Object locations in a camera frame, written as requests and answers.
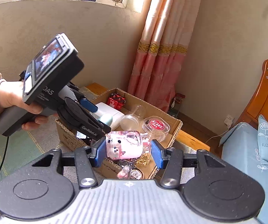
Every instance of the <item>pink curtain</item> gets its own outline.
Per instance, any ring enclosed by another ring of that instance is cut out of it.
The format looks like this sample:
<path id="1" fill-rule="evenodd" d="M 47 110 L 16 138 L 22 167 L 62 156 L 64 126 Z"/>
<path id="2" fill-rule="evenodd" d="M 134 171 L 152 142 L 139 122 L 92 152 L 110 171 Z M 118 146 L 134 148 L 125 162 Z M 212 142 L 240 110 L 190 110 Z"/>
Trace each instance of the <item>pink curtain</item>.
<path id="1" fill-rule="evenodd" d="M 128 92 L 167 112 L 200 0 L 151 0 Z"/>

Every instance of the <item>green rug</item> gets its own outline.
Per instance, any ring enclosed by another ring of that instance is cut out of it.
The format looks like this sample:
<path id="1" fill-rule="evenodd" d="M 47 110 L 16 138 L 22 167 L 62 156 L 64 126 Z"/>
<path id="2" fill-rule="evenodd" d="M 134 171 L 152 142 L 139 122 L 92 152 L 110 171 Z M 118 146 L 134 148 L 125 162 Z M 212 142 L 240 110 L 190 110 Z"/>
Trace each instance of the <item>green rug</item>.
<path id="1" fill-rule="evenodd" d="M 6 137 L 0 135 L 0 163 L 3 158 Z M 8 176 L 21 166 L 42 155 L 29 133 L 17 131 L 9 137 L 5 161 L 0 172 L 0 180 Z"/>

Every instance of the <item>blue gripper pad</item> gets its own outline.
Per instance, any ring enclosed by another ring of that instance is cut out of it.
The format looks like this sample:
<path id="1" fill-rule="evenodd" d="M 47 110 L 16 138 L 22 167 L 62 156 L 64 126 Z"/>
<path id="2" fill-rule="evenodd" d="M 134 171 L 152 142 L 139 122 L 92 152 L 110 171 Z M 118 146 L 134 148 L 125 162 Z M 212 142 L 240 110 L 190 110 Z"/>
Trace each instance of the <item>blue gripper pad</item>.
<path id="1" fill-rule="evenodd" d="M 88 99 L 81 99 L 80 104 L 86 108 L 89 112 L 95 113 L 98 111 L 98 107 L 90 102 Z"/>
<path id="2" fill-rule="evenodd" d="M 95 158 L 95 167 L 100 167 L 105 157 L 107 157 L 106 138 L 104 138 L 103 142 L 97 150 L 97 155 Z"/>
<path id="3" fill-rule="evenodd" d="M 151 155 L 159 169 L 163 168 L 162 150 L 164 148 L 157 140 L 151 141 Z"/>

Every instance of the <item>clear plastic cup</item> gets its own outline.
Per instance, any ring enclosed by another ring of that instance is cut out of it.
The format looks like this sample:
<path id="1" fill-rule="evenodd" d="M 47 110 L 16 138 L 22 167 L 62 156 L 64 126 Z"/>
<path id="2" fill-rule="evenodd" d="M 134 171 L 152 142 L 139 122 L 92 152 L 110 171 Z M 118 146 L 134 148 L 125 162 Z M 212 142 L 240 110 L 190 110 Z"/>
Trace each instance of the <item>clear plastic cup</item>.
<path id="1" fill-rule="evenodd" d="M 120 121 L 120 127 L 123 130 L 139 130 L 139 123 L 143 120 L 145 108 L 142 105 L 134 105 L 129 112 Z"/>
<path id="2" fill-rule="evenodd" d="M 165 120 L 158 116 L 151 116 L 144 119 L 142 128 L 148 134 L 149 140 L 164 141 L 167 136 L 170 126 Z"/>

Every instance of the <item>person's hand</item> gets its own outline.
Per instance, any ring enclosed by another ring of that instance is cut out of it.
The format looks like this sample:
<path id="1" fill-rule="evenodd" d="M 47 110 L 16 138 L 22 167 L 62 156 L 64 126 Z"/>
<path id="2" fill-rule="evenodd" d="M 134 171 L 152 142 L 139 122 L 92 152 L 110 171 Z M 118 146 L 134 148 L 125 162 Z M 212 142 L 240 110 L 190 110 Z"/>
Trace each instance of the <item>person's hand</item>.
<path id="1" fill-rule="evenodd" d="M 30 105 L 22 101 L 23 95 L 23 82 L 7 82 L 4 81 L 0 84 L 0 113 L 10 106 L 16 105 L 22 109 L 27 110 L 32 114 L 40 114 L 43 108 L 36 102 Z M 40 125 L 48 122 L 48 117 L 38 115 L 34 122 L 27 122 L 22 125 L 23 130 L 35 130 Z"/>

